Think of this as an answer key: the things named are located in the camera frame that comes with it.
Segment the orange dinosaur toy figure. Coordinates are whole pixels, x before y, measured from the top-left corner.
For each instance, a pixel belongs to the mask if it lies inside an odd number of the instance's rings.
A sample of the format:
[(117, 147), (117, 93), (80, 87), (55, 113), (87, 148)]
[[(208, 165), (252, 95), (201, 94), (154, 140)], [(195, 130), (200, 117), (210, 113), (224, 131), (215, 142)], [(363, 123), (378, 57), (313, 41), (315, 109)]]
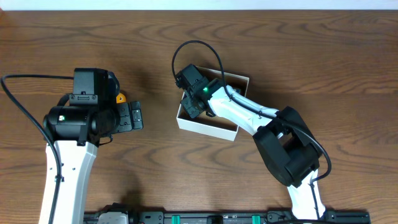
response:
[(125, 102), (127, 102), (126, 96), (123, 93), (119, 93), (116, 97), (116, 103), (120, 104)]

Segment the white cardboard box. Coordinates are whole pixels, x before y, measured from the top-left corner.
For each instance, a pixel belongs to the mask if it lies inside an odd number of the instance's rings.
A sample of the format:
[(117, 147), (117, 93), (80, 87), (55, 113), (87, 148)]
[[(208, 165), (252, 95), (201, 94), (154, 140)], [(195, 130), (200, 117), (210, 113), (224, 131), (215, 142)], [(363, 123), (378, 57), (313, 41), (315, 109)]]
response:
[[(233, 73), (225, 73), (224, 75), (228, 85), (240, 90), (240, 94), (246, 96), (250, 81), (249, 77)], [(182, 105), (178, 107), (176, 120), (180, 129), (229, 141), (235, 140), (239, 130), (237, 124), (218, 116), (209, 117), (205, 112), (196, 118), (191, 118)]]

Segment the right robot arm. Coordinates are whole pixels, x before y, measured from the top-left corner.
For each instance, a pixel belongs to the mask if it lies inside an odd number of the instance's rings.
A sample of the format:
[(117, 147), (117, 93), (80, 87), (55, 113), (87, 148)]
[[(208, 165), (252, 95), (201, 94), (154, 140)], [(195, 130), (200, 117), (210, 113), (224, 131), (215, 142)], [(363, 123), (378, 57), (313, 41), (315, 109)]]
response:
[(319, 220), (326, 211), (318, 190), (319, 158), (324, 150), (291, 107), (261, 106), (224, 78), (209, 80), (190, 64), (175, 75), (184, 90), (181, 106), (191, 118), (202, 113), (227, 119), (248, 132), (268, 171), (286, 186), (292, 213), (299, 220)]

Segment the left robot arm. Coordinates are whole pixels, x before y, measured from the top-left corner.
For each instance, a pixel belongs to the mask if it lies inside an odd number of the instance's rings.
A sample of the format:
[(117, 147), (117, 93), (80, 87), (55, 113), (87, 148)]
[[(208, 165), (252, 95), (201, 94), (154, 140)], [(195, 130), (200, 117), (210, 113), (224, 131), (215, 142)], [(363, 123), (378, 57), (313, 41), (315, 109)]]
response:
[(73, 91), (44, 117), (47, 175), (40, 223), (83, 223), (88, 181), (101, 138), (144, 127), (141, 104), (121, 101), (113, 72), (77, 68)]

